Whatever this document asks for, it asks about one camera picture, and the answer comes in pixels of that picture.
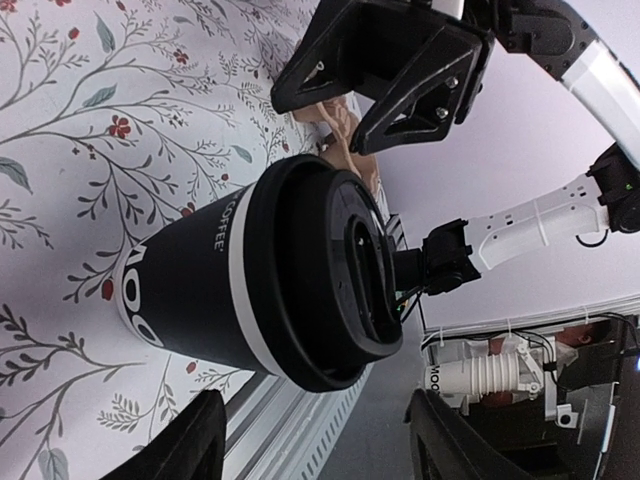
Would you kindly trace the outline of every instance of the floral wallpaper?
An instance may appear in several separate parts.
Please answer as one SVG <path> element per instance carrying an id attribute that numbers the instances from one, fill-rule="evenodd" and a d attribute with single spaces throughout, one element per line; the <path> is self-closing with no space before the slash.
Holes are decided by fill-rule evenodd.
<path id="1" fill-rule="evenodd" d="M 316 3 L 0 0 L 3 478 L 100 478 L 200 390 L 250 378 L 139 342 L 111 277 L 140 239 L 318 151 L 269 101 Z"/>

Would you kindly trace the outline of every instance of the black mount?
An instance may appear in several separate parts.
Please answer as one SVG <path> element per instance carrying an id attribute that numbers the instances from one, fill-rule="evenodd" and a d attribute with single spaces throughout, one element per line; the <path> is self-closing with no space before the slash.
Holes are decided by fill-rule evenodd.
<path id="1" fill-rule="evenodd" d="M 422 248 L 395 252 L 396 288 L 411 291 L 419 287 L 433 296 L 478 280 L 480 273 L 469 259 L 473 252 L 465 242 L 467 224 L 464 220 L 447 223 L 433 230 Z"/>
<path id="2" fill-rule="evenodd" d="M 355 131 L 351 151 L 367 155 L 445 138 L 481 89 L 494 35 L 430 4 L 322 0 L 271 91 L 275 110 L 355 90 L 376 103 Z"/>
<path id="3" fill-rule="evenodd" d="M 356 91 L 376 102 L 352 152 L 442 140 L 482 89 L 494 32 L 556 80 L 597 39 L 560 0 L 468 0 L 462 21 L 431 0 L 322 0 L 271 91 L 273 106 L 284 113 Z"/>
<path id="4" fill-rule="evenodd" d="M 640 172 L 614 144 L 589 169 L 602 191 L 598 199 L 609 211 L 612 232 L 640 232 Z"/>
<path id="5" fill-rule="evenodd" d="M 490 0 L 493 29 L 509 53 L 525 53 L 560 80 L 598 37 L 558 0 Z"/>

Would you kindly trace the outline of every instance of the white bracket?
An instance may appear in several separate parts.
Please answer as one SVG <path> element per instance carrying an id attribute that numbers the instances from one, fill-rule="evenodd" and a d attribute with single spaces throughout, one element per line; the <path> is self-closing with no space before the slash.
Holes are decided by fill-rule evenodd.
<path id="1" fill-rule="evenodd" d="M 556 407 L 556 425 L 560 428 L 578 428 L 580 414 L 571 409 L 571 404 L 558 405 Z"/>
<path id="2" fill-rule="evenodd" d="M 522 338 L 520 339 L 520 342 L 518 344 L 518 356 L 535 378 L 535 381 L 530 383 L 519 383 L 518 390 L 522 392 L 529 392 L 529 398 L 534 399 L 538 396 L 540 390 L 542 389 L 542 386 L 544 385 L 544 374 L 542 373 L 540 365 L 538 365 L 538 363 L 531 356 L 531 351 L 529 350 L 527 341 Z"/>

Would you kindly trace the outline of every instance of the white stripe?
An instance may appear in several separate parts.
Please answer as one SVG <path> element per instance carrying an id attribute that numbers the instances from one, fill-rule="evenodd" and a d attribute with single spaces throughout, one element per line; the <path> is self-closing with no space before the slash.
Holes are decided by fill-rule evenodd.
<path id="1" fill-rule="evenodd" d="M 276 359 L 273 358 L 271 350 L 260 332 L 260 327 L 253 313 L 249 290 L 247 289 L 247 278 L 244 270 L 244 226 L 249 209 L 249 202 L 253 196 L 255 184 L 248 188 L 240 204 L 236 209 L 231 224 L 231 234 L 229 236 L 229 283 L 231 285 L 231 298 L 233 307 L 238 317 L 238 324 L 242 330 L 249 348 L 256 359 L 269 372 L 279 377 L 288 378 Z"/>
<path id="2" fill-rule="evenodd" d="M 609 442 L 611 441 L 611 431 L 613 430 L 613 419 L 616 416 L 616 406 L 609 405 L 609 416 L 607 417 L 607 429 L 604 432 L 604 438 L 602 439 L 602 453 L 609 451 Z"/>
<path id="3" fill-rule="evenodd" d="M 538 222 L 538 230 L 540 231 L 540 236 L 542 237 L 542 243 L 544 243 L 545 247 L 548 247 L 549 239 L 547 238 L 547 232 L 544 229 L 544 224 L 542 223 L 542 217 L 540 216 L 540 207 L 538 206 L 537 198 L 533 201 L 533 208 L 536 212 L 536 221 Z"/>

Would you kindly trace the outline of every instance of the screw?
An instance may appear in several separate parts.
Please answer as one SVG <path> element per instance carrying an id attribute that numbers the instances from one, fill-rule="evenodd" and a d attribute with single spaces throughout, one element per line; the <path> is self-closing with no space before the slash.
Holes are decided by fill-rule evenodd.
<path id="1" fill-rule="evenodd" d="M 449 79 L 447 79 L 446 82 L 444 82 L 445 85 L 447 87 L 449 87 L 451 90 L 453 90 L 454 88 L 456 88 L 458 85 L 460 85 L 460 81 L 456 78 L 456 77 L 451 77 Z"/>
<path id="2" fill-rule="evenodd" d="M 444 120 L 449 116 L 449 110 L 447 110 L 446 108 L 438 107 L 436 108 L 436 116 L 440 120 Z"/>

